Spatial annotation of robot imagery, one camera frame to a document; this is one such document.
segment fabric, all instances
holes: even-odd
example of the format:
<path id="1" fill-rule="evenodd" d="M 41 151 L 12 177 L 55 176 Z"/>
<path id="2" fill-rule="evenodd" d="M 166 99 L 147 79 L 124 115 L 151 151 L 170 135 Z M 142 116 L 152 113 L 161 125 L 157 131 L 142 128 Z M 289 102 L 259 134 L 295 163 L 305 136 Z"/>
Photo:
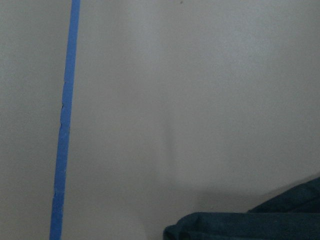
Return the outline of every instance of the fabric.
<path id="1" fill-rule="evenodd" d="M 247 213 L 195 212 L 168 226 L 164 240 L 320 240 L 320 178 Z"/>

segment white wall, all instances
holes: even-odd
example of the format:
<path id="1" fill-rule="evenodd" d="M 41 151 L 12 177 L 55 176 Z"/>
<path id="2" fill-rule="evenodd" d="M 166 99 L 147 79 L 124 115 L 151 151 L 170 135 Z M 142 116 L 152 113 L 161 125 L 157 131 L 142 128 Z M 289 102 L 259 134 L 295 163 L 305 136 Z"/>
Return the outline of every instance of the white wall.
<path id="1" fill-rule="evenodd" d="M 49 235 L 69 4 L 28 3 L 1 21 L 18 36 L 1 40 L 1 239 Z M 246 211 L 319 176 L 319 11 L 83 0 L 62 238 L 160 240 L 186 214 Z"/>
<path id="2" fill-rule="evenodd" d="M 49 238 L 70 1 L 0 1 L 0 239 Z"/>

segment blue painter's tape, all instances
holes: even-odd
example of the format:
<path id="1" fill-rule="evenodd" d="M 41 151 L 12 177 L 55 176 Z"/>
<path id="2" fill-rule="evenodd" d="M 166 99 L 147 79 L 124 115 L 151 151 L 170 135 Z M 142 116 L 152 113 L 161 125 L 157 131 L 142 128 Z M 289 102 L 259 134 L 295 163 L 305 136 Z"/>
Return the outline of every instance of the blue painter's tape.
<path id="1" fill-rule="evenodd" d="M 55 163 L 54 196 L 52 200 L 50 240 L 60 240 L 62 234 L 71 108 L 77 52 L 79 11 L 80 0 L 72 0 L 68 43 L 65 58 L 62 108 L 60 114 L 61 125 L 59 130 L 58 148 Z"/>

